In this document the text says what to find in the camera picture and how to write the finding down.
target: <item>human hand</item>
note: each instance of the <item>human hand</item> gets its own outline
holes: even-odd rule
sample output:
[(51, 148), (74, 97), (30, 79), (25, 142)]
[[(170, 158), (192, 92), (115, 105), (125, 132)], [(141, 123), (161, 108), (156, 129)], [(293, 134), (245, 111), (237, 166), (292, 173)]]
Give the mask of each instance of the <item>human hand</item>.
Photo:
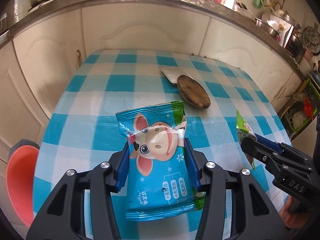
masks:
[(308, 221), (311, 213), (296, 213), (291, 214), (289, 213), (289, 208), (292, 204), (293, 197), (288, 196), (286, 202), (284, 203), (283, 207), (279, 211), (279, 215), (281, 220), (284, 222), (286, 227), (288, 228), (296, 228), (301, 229)]

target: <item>green and white package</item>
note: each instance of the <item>green and white package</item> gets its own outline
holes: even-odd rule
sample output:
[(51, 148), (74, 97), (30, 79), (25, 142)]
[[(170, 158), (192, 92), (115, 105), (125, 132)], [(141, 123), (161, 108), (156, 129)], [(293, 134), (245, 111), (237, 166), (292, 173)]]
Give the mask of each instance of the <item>green and white package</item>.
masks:
[[(238, 142), (241, 145), (244, 138), (251, 138), (252, 140), (257, 141), (257, 137), (255, 136), (254, 132), (252, 131), (251, 127), (247, 124), (247, 122), (243, 119), (240, 115), (239, 111), (237, 110), (237, 124), (236, 124), (236, 132), (238, 137)], [(249, 163), (251, 164), (252, 168), (256, 170), (254, 165), (254, 158), (250, 155), (245, 154)]]

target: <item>cow eye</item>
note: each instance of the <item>cow eye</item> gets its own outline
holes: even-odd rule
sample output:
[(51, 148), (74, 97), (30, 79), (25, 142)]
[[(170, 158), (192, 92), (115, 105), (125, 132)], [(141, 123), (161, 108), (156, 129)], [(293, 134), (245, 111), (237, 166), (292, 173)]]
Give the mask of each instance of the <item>cow eye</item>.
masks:
[(147, 154), (147, 153), (149, 153), (149, 149), (148, 149), (148, 146), (147, 145), (142, 145), (141, 147), (140, 147), (140, 152), (141, 153), (143, 153), (143, 154)]

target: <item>tiled wall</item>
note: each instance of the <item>tiled wall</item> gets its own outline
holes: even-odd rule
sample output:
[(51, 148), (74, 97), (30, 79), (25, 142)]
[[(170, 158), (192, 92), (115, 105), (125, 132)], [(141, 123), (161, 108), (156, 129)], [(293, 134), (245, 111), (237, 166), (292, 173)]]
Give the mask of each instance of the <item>tiled wall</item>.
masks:
[[(261, 17), (264, 12), (269, 11), (268, 8), (264, 8), (262, 10), (254, 8), (253, 6), (254, 0), (236, 0), (236, 1), (244, 3), (247, 6), (247, 8), (257, 17)], [(309, 5), (305, 0), (286, 0), (283, 11), (285, 10), (288, 10), (289, 15), (301, 25), (302, 30), (306, 26), (313, 27), (315, 22), (319, 24), (311, 8), (309, 7)]]

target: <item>checkered tablecloth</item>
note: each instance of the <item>checkered tablecloth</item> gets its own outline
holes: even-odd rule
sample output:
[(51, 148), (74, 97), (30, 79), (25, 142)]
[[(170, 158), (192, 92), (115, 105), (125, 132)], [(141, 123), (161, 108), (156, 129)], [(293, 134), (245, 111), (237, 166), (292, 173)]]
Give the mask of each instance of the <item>checkered tablecloth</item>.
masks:
[[(34, 177), (34, 215), (68, 169), (90, 170), (123, 148), (126, 139), (119, 134), (116, 112), (181, 100), (178, 88), (160, 70), (168, 66), (182, 67), (210, 97), (211, 105), (206, 110), (185, 104), (186, 137), (208, 160), (231, 171), (251, 168), (237, 141), (236, 109), (255, 133), (290, 144), (273, 107), (240, 69), (207, 58), (169, 52), (97, 51), (86, 59), (69, 83), (46, 129)], [(273, 176), (263, 164), (257, 161), (256, 165), (257, 171), (252, 173), (279, 210), (286, 194), (272, 185)], [(113, 194), (112, 201), (122, 239), (195, 238), (201, 211), (135, 222), (125, 217), (126, 186), (119, 194)], [(230, 192), (226, 207), (224, 237), (230, 234)], [(88, 209), (86, 206), (86, 233), (92, 237)]]

